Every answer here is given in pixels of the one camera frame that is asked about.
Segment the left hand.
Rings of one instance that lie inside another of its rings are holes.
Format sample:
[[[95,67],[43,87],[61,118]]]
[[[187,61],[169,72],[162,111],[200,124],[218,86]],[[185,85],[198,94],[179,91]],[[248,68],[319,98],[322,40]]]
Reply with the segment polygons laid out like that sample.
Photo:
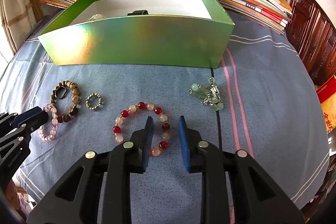
[[[12,207],[15,210],[19,210],[20,209],[20,200],[19,200],[19,196],[18,196],[18,192],[16,189],[16,186],[13,182],[13,180],[10,180],[6,190],[5,190],[5,195],[6,198],[8,199],[9,203],[12,205]]]

